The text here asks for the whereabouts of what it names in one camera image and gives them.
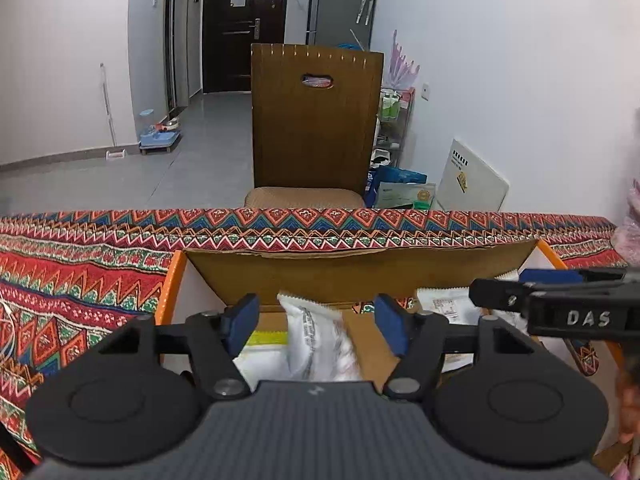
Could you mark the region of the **dark entrance door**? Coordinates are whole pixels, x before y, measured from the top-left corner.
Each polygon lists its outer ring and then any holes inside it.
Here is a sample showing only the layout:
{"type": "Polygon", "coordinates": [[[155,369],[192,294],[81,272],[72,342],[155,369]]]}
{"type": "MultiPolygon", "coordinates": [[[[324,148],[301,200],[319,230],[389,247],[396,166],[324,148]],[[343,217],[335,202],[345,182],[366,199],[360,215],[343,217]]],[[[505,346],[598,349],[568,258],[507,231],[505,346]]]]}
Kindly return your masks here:
{"type": "Polygon", "coordinates": [[[286,0],[204,0],[203,91],[250,90],[250,48],[284,39],[286,0]]]}

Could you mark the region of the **white flat box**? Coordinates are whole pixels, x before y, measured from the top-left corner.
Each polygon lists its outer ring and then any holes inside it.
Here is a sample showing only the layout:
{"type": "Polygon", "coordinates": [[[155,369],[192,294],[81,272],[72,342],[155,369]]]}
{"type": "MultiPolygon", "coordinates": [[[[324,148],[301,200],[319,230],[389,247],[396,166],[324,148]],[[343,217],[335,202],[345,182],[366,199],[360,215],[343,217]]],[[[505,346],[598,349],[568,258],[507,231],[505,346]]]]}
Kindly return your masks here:
{"type": "Polygon", "coordinates": [[[458,139],[452,140],[436,202],[441,210],[499,211],[509,182],[458,139]]]}

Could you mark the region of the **patterned red tablecloth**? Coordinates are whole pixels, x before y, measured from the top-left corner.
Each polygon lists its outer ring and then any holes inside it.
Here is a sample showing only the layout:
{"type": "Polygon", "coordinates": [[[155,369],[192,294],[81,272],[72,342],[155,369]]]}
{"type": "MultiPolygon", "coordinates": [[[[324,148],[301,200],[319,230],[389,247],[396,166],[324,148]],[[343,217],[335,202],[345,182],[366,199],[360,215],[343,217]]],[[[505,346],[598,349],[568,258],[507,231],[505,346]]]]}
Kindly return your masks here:
{"type": "MultiPolygon", "coordinates": [[[[374,209],[161,209],[55,212],[1,222],[1,297],[14,326],[1,364],[1,419],[26,452],[27,401],[50,376],[138,314],[155,316],[171,258],[204,252],[347,252],[481,248],[543,240],[564,261],[622,266],[615,228],[601,217],[374,209]]],[[[409,422],[384,415],[362,389],[287,392],[259,410],[256,429],[200,430],[168,455],[120,469],[49,462],[39,479],[497,479],[409,422]]]]}

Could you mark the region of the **orange cardboard box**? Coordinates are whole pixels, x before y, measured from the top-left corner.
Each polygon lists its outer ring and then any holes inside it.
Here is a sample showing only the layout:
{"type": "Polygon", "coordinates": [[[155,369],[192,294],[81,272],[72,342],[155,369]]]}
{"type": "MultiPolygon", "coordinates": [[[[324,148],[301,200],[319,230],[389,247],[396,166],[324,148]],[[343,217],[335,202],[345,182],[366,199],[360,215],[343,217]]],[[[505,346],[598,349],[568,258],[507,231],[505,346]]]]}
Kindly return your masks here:
{"type": "Polygon", "coordinates": [[[360,376],[381,387],[397,360],[376,331],[372,314],[360,308],[380,292],[409,299],[420,288],[469,285],[525,269],[579,269],[582,259],[561,259],[543,240],[481,248],[380,248],[347,252],[204,252],[178,250],[171,258],[155,321],[179,324],[190,315],[220,312],[248,292],[257,295],[259,336],[238,362],[250,386],[290,376],[285,359],[286,315],[279,292],[320,302],[341,312],[358,358],[360,376]]]}

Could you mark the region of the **blue pet feeder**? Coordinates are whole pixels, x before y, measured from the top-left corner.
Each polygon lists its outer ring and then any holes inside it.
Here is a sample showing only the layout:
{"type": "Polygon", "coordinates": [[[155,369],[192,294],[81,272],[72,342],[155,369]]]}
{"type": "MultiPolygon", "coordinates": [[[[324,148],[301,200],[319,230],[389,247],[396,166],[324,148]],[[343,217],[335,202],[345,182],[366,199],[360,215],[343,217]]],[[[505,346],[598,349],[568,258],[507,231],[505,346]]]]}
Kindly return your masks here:
{"type": "Polygon", "coordinates": [[[139,119],[141,128],[138,141],[141,154],[156,150],[170,152],[181,136],[178,117],[154,122],[154,110],[148,108],[139,113],[139,119]]]}

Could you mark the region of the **metal storage rack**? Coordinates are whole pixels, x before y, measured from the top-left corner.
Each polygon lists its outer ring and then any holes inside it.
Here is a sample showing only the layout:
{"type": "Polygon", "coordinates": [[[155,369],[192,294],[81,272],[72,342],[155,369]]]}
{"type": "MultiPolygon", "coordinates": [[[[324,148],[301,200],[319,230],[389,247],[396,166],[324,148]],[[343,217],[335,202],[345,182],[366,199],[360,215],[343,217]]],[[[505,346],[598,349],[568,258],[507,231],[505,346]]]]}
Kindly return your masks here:
{"type": "Polygon", "coordinates": [[[381,89],[373,141],[373,159],[386,155],[390,166],[399,166],[415,95],[415,88],[381,89]]]}

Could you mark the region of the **wooden chair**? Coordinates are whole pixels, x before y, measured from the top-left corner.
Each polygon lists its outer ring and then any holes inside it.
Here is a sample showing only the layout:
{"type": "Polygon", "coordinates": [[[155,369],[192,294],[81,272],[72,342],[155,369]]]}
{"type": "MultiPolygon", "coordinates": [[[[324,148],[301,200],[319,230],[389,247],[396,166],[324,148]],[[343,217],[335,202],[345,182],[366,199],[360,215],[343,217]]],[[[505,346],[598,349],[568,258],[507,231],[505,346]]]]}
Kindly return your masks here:
{"type": "Polygon", "coordinates": [[[253,44],[253,208],[364,205],[384,56],[253,44]]]}

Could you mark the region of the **pink ceramic vase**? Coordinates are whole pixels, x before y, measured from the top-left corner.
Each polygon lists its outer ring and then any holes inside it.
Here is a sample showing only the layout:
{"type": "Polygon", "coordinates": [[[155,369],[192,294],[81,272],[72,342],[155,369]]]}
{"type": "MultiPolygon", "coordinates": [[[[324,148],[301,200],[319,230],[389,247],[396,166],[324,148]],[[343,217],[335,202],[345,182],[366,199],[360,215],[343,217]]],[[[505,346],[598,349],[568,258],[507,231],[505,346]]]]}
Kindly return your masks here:
{"type": "Polygon", "coordinates": [[[640,263],[640,185],[634,179],[627,194],[628,210],[612,237],[612,245],[630,266],[640,263]]]}

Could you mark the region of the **grey refrigerator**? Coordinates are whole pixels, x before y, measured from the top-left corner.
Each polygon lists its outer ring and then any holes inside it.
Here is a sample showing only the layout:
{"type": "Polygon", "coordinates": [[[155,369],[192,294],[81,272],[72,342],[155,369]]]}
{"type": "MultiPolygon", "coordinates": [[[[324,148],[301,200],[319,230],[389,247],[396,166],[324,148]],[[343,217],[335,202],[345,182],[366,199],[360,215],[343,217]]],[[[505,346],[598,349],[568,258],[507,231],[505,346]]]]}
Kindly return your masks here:
{"type": "Polygon", "coordinates": [[[376,0],[309,0],[306,43],[367,51],[376,0]]]}

